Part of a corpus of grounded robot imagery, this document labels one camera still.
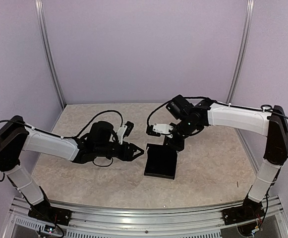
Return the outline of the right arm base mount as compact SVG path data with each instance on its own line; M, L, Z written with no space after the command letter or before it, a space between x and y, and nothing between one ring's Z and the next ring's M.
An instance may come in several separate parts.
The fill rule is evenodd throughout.
M247 195L240 206L224 209L222 211L222 216L225 225L231 225L263 218L265 216L265 211L262 202L252 201Z

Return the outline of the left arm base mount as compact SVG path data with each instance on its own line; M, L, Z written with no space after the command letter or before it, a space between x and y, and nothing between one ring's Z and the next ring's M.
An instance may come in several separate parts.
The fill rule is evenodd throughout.
M30 204L28 216L53 223L54 225L68 226L72 211L64 208L53 207L43 189L41 187L39 188L42 192L43 200L36 205Z

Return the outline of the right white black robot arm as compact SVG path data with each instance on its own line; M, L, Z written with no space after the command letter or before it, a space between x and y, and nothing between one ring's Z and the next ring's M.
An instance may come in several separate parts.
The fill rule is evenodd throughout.
M280 106L262 105L249 108L224 104L199 97L193 105L187 97L177 95L165 103L166 109L177 120L172 124L165 143L176 151L184 149L185 139L206 126L226 126L257 133L267 138L264 161L251 186L247 202L239 208L239 216L249 220L258 212L258 205L288 159L288 117Z

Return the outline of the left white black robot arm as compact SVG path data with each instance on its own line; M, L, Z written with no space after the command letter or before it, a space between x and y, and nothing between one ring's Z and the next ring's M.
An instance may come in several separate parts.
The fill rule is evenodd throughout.
M134 124L127 122L118 130L107 121L92 124L82 136L64 137L38 129L24 122L23 117L0 120L0 172L4 173L14 187L24 196L43 220L55 215L43 190L35 183L29 172L22 167L20 154L32 151L62 158L76 164L93 162L98 157L114 158L131 162L144 154L144 150L126 142Z

